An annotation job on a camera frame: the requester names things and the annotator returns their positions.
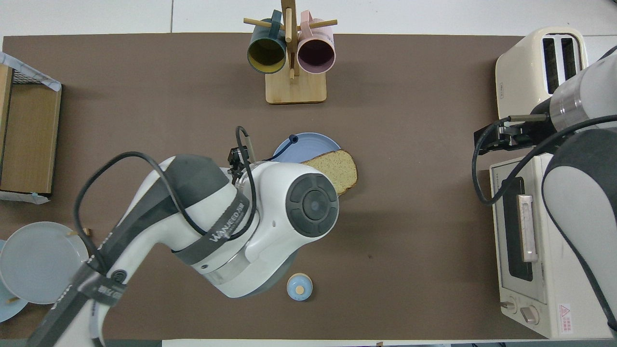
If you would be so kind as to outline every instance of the oven knob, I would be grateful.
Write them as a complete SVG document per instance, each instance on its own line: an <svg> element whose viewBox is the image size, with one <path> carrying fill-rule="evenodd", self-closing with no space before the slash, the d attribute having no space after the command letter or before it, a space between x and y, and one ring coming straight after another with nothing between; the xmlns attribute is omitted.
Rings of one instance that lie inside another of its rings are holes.
<svg viewBox="0 0 617 347"><path fill-rule="evenodd" d="M533 306L521 307L521 314L527 324L537 325L540 322L538 310Z"/></svg>
<svg viewBox="0 0 617 347"><path fill-rule="evenodd" d="M510 301L502 301L501 303L499 303L499 306L503 307L504 309L508 310L508 312L510 313L516 313L516 304Z"/></svg>

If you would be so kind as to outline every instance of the oven door handle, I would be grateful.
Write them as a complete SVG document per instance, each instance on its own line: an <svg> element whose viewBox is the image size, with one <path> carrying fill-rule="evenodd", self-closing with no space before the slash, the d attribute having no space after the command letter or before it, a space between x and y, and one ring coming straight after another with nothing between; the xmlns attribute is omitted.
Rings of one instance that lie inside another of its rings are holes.
<svg viewBox="0 0 617 347"><path fill-rule="evenodd" d="M524 262L537 262L536 239L534 237L534 219L531 209L533 195L519 194L516 196L518 210L518 230L521 234L521 249Z"/></svg>

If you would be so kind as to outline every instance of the pink mug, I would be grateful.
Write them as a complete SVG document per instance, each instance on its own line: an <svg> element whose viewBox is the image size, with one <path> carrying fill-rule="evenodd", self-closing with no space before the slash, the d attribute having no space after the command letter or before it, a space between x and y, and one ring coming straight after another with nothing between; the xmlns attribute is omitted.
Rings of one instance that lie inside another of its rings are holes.
<svg viewBox="0 0 617 347"><path fill-rule="evenodd" d="M324 73L332 68L336 60L332 27L313 28L311 23L323 22L313 19L309 11L300 14L298 35L298 64L308 73Z"/></svg>

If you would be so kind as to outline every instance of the brown tabletop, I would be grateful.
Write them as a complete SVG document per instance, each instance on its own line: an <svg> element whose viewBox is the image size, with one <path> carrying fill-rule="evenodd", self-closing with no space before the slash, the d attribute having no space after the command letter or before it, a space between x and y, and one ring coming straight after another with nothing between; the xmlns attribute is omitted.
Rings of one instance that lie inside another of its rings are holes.
<svg viewBox="0 0 617 347"><path fill-rule="evenodd" d="M499 309L491 210L470 181L472 134L497 114L495 61L520 38L336 35L328 99L293 106L265 102L263 76L246 62L249 38L5 38L4 52L64 89L51 202L0 201L0 238L42 220L73 227L82 184L124 151L159 161L200 154L225 166L237 125L260 157L290 133L320 132L353 155L359 181L341 196L334 230L302 248L288 273L312 277L308 302L291 300L284 280L228 299L159 245L107 315L105 337L541 338ZM97 243L148 171L125 160L86 195L81 216ZM0 338L27 337L48 308L30 304L0 324Z"/></svg>

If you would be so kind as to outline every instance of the blue mug handle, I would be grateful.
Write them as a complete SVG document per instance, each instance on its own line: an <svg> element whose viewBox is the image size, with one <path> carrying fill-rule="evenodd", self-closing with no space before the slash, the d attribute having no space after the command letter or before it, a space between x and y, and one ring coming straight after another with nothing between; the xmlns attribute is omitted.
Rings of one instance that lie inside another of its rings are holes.
<svg viewBox="0 0 617 347"><path fill-rule="evenodd" d="M272 12L272 26L270 27L270 32L268 37L276 40L278 38L278 31L281 30L281 19L283 18L283 13L279 10L274 10Z"/></svg>

